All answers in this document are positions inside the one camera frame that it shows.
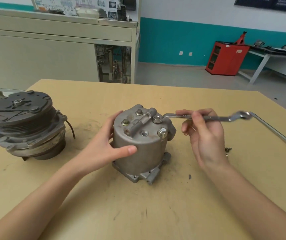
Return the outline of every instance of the open-end wrench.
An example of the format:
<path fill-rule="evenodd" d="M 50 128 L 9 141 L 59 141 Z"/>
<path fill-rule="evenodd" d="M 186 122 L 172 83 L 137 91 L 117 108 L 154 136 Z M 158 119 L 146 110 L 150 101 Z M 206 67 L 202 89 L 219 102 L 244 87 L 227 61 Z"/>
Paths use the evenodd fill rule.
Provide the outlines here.
<path fill-rule="evenodd" d="M 243 119 L 243 120 L 250 120 L 253 116 L 249 112 L 245 111 L 238 111 L 236 113 L 233 113 L 231 116 L 224 117 L 224 116 L 203 116 L 205 121 L 221 121 L 221 122 L 232 122 L 236 121 L 237 119 Z M 166 113 L 162 117 L 160 116 L 154 116 L 153 117 L 153 122 L 154 123 L 161 123 L 163 119 L 165 118 L 183 118 L 183 119 L 191 119 L 191 115 L 189 114 L 184 114 L 184 115 L 179 115 L 175 113 Z"/>

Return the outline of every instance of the clutch pulley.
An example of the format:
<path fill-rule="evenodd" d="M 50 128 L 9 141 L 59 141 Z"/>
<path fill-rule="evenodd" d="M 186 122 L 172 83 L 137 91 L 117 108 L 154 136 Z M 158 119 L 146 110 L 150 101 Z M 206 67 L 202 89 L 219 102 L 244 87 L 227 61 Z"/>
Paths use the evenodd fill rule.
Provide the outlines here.
<path fill-rule="evenodd" d="M 65 148 L 65 121 L 46 93 L 13 93 L 0 99 L 0 146 L 24 160 L 55 157 Z"/>

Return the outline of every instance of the wooden workbench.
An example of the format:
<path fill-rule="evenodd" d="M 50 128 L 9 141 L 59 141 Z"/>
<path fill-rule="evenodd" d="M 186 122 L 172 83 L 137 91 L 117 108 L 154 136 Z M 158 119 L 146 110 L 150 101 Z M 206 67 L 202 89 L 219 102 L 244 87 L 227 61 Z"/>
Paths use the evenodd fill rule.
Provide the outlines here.
<path fill-rule="evenodd" d="M 31 89 L 48 93 L 68 116 L 67 146 L 57 157 L 23 161 L 0 147 L 0 218 L 77 155 L 105 119 L 135 104 L 161 114 L 214 108 L 219 115 L 257 113 L 286 135 L 286 110 L 259 92 L 66 80 L 40 80 Z M 251 239 L 198 167 L 189 137 L 167 145 L 171 162 L 152 186 L 132 183 L 111 165 L 82 179 L 41 239 Z M 224 123 L 229 160 L 253 185 L 286 211 L 286 144 L 257 120 Z"/>

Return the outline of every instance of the white workbench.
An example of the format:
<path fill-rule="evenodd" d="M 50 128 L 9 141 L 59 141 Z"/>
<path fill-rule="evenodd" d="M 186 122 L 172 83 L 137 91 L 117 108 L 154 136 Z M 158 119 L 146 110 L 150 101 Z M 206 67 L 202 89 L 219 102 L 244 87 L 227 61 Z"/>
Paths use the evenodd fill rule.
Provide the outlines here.
<path fill-rule="evenodd" d="M 261 61 L 261 64 L 256 69 L 253 76 L 249 76 L 248 74 L 239 71 L 238 73 L 247 79 L 249 79 L 249 83 L 253 84 L 255 80 L 258 78 L 259 74 L 263 70 L 263 68 L 269 68 L 273 71 L 276 71 L 280 74 L 282 74 L 286 79 L 286 55 L 279 55 L 279 54 L 268 54 L 268 53 L 260 53 L 254 50 L 249 50 L 249 53 L 263 57 L 263 60 Z"/>
<path fill-rule="evenodd" d="M 95 44 L 131 47 L 135 83 L 138 22 L 0 9 L 0 92 L 40 79 L 98 82 Z"/>

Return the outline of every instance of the metal rod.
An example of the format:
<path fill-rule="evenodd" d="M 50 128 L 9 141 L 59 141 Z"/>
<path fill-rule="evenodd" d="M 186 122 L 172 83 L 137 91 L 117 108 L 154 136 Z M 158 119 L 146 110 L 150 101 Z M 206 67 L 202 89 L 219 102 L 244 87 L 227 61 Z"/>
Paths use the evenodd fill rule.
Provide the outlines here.
<path fill-rule="evenodd" d="M 260 117 L 258 117 L 255 113 L 250 112 L 250 114 L 286 142 L 286 137 L 283 134 L 281 134 L 279 131 L 277 131 L 275 128 L 273 128 L 271 125 L 266 123 L 264 120 L 262 120 Z"/>

